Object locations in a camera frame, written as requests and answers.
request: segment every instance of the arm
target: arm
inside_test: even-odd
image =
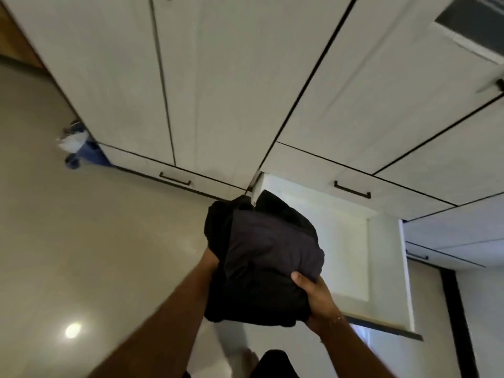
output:
[[[218,262],[207,248],[159,309],[89,378],[181,378],[205,313],[212,273]]]
[[[394,378],[353,331],[334,304],[331,292],[322,277],[318,277],[316,284],[297,272],[293,272],[291,277],[294,283],[308,294],[312,316],[307,325],[326,347],[338,377]]]

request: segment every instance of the person's right hand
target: person's right hand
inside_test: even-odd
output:
[[[312,283],[299,272],[292,272],[290,277],[308,295],[312,315],[306,324],[314,333],[322,337],[328,328],[343,317],[334,304],[329,288],[321,276],[318,276],[316,283]]]

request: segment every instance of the drawer handle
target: drawer handle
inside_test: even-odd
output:
[[[351,190],[347,187],[342,187],[341,185],[338,184],[337,180],[334,181],[334,186],[339,190],[347,191],[347,192],[352,193],[354,195],[359,195],[359,196],[365,197],[366,199],[371,199],[371,192],[362,193],[359,191]]]
[[[163,175],[163,171],[161,171],[161,173],[159,174],[159,177],[160,177],[160,178],[163,178],[163,179],[168,179],[168,180],[171,180],[171,181],[174,181],[174,182],[177,182],[177,183],[183,184],[183,185],[191,185],[191,183],[192,183],[190,180],[189,180],[189,181],[187,181],[187,182],[185,182],[185,181],[180,181],[180,180],[177,180],[177,179],[173,179],[173,178],[170,178],[170,177],[164,176],[164,175]]]
[[[406,254],[413,256],[413,257],[416,257],[418,259],[429,260],[429,256],[420,256],[419,254],[411,254],[408,252],[408,250],[406,250]]]

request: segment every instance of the forearm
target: forearm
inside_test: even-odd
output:
[[[344,317],[327,321],[321,332],[321,341],[339,378],[394,378]]]
[[[203,319],[212,273],[217,265],[217,259],[211,260],[211,257],[215,256],[204,255],[159,309],[102,362],[90,378],[182,377]]]

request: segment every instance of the beige floor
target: beige floor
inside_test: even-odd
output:
[[[114,169],[65,168],[55,142],[72,111],[46,79],[0,64],[0,376],[84,377],[173,290],[205,247],[211,199]],[[371,332],[399,377],[458,378],[437,270],[410,263],[425,343]],[[66,339],[66,327],[82,324]],[[303,324],[204,322],[189,371],[229,377],[245,341],[281,348],[300,376],[335,376]]]

